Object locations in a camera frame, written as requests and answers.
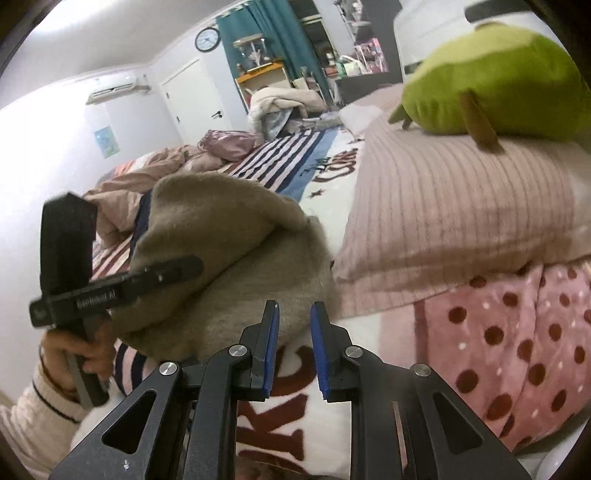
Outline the cream knit sleeve forearm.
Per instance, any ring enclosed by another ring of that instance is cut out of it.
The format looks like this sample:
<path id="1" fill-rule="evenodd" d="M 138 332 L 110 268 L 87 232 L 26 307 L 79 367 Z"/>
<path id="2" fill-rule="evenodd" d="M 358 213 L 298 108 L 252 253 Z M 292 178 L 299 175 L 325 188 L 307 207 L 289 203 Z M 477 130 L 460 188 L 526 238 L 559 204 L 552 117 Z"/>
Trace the cream knit sleeve forearm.
<path id="1" fill-rule="evenodd" d="M 47 479 L 70 453 L 91 414 L 90 409 L 59 393 L 38 363 L 18 400 L 1 407 L 1 439 L 25 474 Z"/>

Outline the person's left hand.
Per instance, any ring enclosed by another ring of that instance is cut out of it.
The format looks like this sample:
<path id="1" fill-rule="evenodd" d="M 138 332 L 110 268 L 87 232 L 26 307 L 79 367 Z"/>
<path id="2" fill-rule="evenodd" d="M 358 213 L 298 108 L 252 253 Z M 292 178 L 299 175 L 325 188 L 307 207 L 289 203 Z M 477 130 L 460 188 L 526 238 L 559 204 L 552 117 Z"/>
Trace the person's left hand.
<path id="1" fill-rule="evenodd" d="M 95 374 L 101 381 L 106 382 L 113 371 L 116 354 L 114 343 L 115 337 L 110 319 L 99 321 L 92 341 L 83 340 L 68 331 L 49 330 L 43 335 L 40 344 L 43 372 L 62 396 L 78 401 L 79 397 L 69 370 L 67 355 L 80 356 L 83 359 L 83 372 Z"/>

